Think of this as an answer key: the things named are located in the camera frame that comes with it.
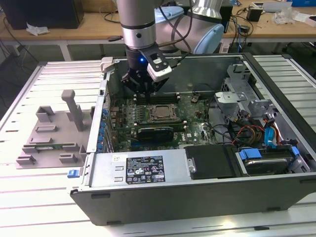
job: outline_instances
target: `robotic arm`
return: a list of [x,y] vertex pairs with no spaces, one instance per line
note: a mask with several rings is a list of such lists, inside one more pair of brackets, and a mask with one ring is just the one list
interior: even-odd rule
[[[177,66],[177,62],[166,60],[159,46],[165,45],[164,50],[176,47],[188,51],[196,48],[214,25],[219,25],[221,21],[219,9],[222,0],[196,0],[188,16],[172,19],[175,28],[167,23],[157,24],[156,27],[155,8],[168,2],[170,0],[117,0],[129,65],[122,83],[136,94],[145,95],[147,100],[151,93],[158,91],[166,83],[172,68]],[[191,28],[194,30],[186,39],[181,39],[178,33],[186,35]],[[222,26],[222,30],[217,32],[216,46],[223,31]]]

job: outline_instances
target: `desk leg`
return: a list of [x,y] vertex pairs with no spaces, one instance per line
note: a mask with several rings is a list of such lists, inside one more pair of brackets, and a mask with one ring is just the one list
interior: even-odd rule
[[221,41],[221,47],[219,49],[219,53],[228,53],[229,46],[231,45],[230,39],[223,38]]
[[60,47],[60,50],[64,56],[64,60],[65,61],[72,61],[73,58],[71,56],[69,46],[67,44],[60,44],[59,47]]
[[15,57],[20,56],[20,52],[18,51],[17,45],[7,45],[6,47],[13,54],[13,56],[15,56]]
[[278,49],[280,48],[280,46],[281,46],[281,43],[276,43],[275,47],[274,47],[274,49],[272,51],[272,54],[277,54]]
[[105,57],[105,49],[104,49],[104,45],[103,44],[100,44],[100,51],[101,51],[101,57]]

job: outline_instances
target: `computer case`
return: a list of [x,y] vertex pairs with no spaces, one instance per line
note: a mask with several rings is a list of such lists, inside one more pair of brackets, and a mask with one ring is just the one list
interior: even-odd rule
[[48,28],[76,29],[83,20],[81,0],[0,0],[8,22],[15,30],[26,23]]

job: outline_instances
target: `wooden desk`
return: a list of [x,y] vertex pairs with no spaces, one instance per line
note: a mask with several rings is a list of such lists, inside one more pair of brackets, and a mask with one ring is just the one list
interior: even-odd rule
[[[252,0],[241,0],[242,6],[234,7],[235,14],[239,9],[249,6]],[[296,7],[295,10],[301,13],[316,14],[316,7]],[[0,17],[0,39],[6,45],[16,45],[16,41],[11,37],[3,25],[3,17]],[[113,20],[119,20],[116,14]],[[242,19],[238,23],[249,25]],[[305,23],[296,22],[295,24],[276,25],[272,21],[272,14],[265,13],[259,22],[254,22],[254,31],[247,39],[248,42],[307,42],[316,41],[316,28]],[[11,27],[13,35],[24,45],[58,45],[61,48],[65,61],[72,59],[68,46],[70,44],[108,44],[123,43],[123,40],[109,42],[112,36],[122,36],[120,24],[110,23],[103,19],[99,13],[85,13],[84,19],[78,29],[49,29],[46,35],[33,36],[25,30],[15,31]],[[227,52],[230,43],[235,35],[233,24],[229,25],[228,32],[222,39],[221,51]]]
[[[242,6],[235,6],[233,14],[238,10],[250,5],[252,0],[241,0]],[[316,7],[294,7],[301,13],[316,14]],[[295,22],[294,24],[277,25],[272,16],[274,13],[265,13],[260,17],[259,22],[252,22],[254,29],[253,33],[247,39],[247,42],[309,42],[316,41],[316,28],[311,27],[303,22]],[[247,12],[242,13],[240,16],[246,18]],[[248,25],[249,23],[238,19],[241,25]],[[228,32],[224,34],[221,45],[221,53],[226,53],[235,35],[235,27],[231,22]]]
[[[18,43],[8,33],[3,24],[4,16],[0,16],[0,39],[5,45],[17,45]],[[113,20],[119,20],[117,14]],[[50,33],[33,36],[26,30],[13,30],[12,34],[23,45],[58,45],[63,53],[65,61],[71,61],[71,53],[68,46],[71,44],[108,44],[124,43],[123,40],[109,42],[112,36],[122,36],[120,24],[110,23],[103,19],[103,14],[85,13],[82,23],[77,29],[49,29]]]

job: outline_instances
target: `black plastic cover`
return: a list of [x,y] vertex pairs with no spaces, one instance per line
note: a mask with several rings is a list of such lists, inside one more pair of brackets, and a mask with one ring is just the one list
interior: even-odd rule
[[196,172],[192,179],[241,177],[237,158],[231,145],[203,145],[185,148],[187,158],[191,158]]

